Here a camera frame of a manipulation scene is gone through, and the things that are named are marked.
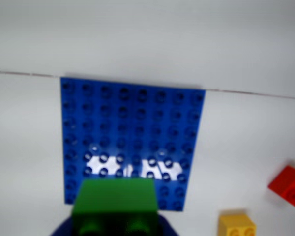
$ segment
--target blue baseplate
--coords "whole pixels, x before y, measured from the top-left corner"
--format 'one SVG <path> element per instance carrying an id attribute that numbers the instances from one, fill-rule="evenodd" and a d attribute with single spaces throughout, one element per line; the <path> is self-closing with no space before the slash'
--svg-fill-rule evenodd
<path id="1" fill-rule="evenodd" d="M 204 90 L 61 78 L 64 195 L 84 178 L 154 178 L 159 209 L 182 211 Z"/>

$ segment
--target green brick stud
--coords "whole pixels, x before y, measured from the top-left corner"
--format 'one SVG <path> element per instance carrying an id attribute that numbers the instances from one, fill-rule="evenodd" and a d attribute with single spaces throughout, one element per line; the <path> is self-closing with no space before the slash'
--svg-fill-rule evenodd
<path id="1" fill-rule="evenodd" d="M 155 236 L 157 200 L 152 179 L 85 179 L 72 211 L 78 236 Z"/>

